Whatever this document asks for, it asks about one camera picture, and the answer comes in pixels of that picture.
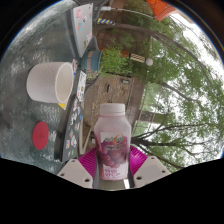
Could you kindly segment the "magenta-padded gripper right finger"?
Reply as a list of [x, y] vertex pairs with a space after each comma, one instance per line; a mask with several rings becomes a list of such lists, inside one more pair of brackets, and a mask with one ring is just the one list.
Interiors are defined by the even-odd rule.
[[128, 180], [131, 188], [140, 188], [170, 175], [156, 156], [147, 156], [130, 147]]

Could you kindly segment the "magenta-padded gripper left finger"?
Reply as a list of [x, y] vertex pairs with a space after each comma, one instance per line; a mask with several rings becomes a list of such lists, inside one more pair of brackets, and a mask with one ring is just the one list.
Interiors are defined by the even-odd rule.
[[69, 160], [58, 173], [58, 176], [81, 187], [97, 189], [99, 185], [99, 169], [96, 149], [91, 149], [79, 159]]

